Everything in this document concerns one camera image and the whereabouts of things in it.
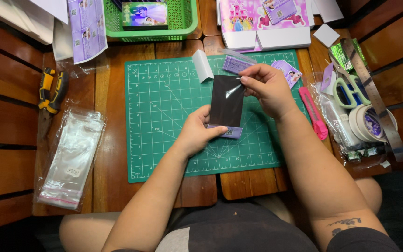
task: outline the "metal ruler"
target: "metal ruler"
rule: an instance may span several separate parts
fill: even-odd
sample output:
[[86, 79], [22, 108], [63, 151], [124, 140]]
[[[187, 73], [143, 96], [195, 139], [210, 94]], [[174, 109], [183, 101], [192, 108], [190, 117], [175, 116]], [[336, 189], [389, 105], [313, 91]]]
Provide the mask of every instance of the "metal ruler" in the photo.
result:
[[343, 50], [346, 52], [349, 60], [352, 63], [357, 75], [359, 76], [363, 87], [365, 87], [366, 93], [368, 94], [369, 100], [372, 103], [372, 107], [376, 111], [377, 115], [380, 117], [380, 123], [383, 130], [388, 138], [388, 142], [393, 150], [397, 162], [403, 162], [403, 143], [400, 139], [399, 133], [396, 127], [389, 117], [388, 111], [386, 110], [385, 104], [382, 101], [382, 97], [377, 91], [376, 85], [372, 81], [371, 75], [360, 58], [359, 54], [352, 45], [350, 38], [342, 38], [340, 40]]

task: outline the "hand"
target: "hand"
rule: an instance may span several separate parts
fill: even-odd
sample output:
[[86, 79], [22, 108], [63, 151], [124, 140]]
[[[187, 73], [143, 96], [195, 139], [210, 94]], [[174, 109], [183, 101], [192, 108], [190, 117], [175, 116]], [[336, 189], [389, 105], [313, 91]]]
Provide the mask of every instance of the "hand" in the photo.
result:
[[248, 89], [245, 96], [255, 96], [264, 112], [274, 119], [298, 109], [284, 74], [269, 65], [257, 64], [239, 73], [240, 82]]
[[201, 151], [208, 141], [216, 136], [227, 132], [228, 128], [219, 126], [206, 129], [205, 124], [209, 123], [209, 112], [211, 105], [205, 105], [191, 113], [184, 122], [180, 135], [174, 146], [183, 152], [188, 158]]

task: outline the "forearm tattoo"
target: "forearm tattoo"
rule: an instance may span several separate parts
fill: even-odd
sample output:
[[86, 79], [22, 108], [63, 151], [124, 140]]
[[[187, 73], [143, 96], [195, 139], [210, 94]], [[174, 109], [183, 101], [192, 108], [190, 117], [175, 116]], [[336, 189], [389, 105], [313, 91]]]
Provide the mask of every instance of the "forearm tattoo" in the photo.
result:
[[[328, 224], [327, 226], [332, 226], [332, 225], [335, 225], [335, 224], [346, 224], [347, 228], [354, 228], [354, 227], [356, 227], [356, 226], [354, 226], [355, 221], [357, 221], [358, 223], [362, 223], [360, 218], [352, 218], [352, 219], [339, 220], [339, 221], [333, 222], [331, 224]], [[332, 236], [335, 236], [336, 234], [338, 234], [341, 231], [343, 231], [341, 228], [334, 229], [332, 231]]]

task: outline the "green foil wrapper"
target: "green foil wrapper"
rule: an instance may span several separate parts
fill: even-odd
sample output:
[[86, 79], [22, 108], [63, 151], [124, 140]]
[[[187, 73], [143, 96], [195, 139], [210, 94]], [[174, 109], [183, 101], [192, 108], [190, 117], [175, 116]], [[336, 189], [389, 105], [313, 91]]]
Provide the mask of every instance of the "green foil wrapper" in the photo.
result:
[[[365, 60], [365, 56], [363, 56], [362, 49], [360, 48], [359, 43], [357, 42], [357, 39], [354, 38], [352, 40], [352, 44], [354, 45], [354, 48], [357, 50], [360, 58], [363, 60], [363, 63], [365, 66], [367, 65], [367, 62]], [[340, 65], [348, 72], [348, 73], [353, 73], [354, 68], [351, 64], [351, 61], [347, 57], [346, 53], [344, 52], [343, 48], [341, 47], [341, 44], [338, 43], [334, 46], [330, 47], [332, 54], [334, 57], [337, 59], [337, 61], [340, 63]]]

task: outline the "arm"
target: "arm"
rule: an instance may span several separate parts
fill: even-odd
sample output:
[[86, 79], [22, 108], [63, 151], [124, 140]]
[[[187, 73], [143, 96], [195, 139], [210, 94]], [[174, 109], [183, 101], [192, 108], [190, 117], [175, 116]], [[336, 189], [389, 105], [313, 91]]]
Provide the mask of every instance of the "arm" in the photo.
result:
[[337, 232], [351, 226], [386, 234], [350, 174], [297, 107], [282, 72], [259, 64], [239, 74], [249, 88], [245, 95], [256, 96], [264, 112], [275, 119], [290, 179], [322, 250]]
[[189, 157], [227, 127], [205, 129], [210, 105], [190, 114], [172, 147], [150, 178], [122, 210], [105, 242], [103, 252], [116, 249], [154, 251], [166, 229]]

